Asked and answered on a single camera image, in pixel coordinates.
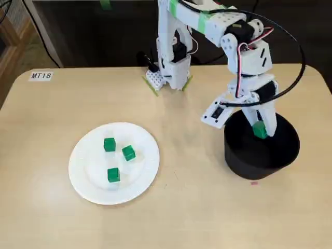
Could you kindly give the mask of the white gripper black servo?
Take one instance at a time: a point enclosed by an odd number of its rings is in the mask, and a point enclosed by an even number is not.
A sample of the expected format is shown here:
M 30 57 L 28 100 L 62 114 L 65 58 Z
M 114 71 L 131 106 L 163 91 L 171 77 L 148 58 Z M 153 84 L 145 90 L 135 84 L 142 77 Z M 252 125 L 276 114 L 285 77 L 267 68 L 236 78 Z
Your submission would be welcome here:
M 249 104 L 265 101 L 276 95 L 278 83 L 274 80 L 273 74 L 260 74 L 254 76 L 240 77 L 238 97 L 236 98 L 238 80 L 235 78 L 228 85 L 231 99 L 227 100 L 231 104 Z M 258 112 L 264 122 L 266 133 L 273 137 L 277 127 L 276 112 L 274 102 L 270 101 L 259 105 L 258 110 L 252 107 L 242 107 L 243 114 L 251 127 L 259 121 Z

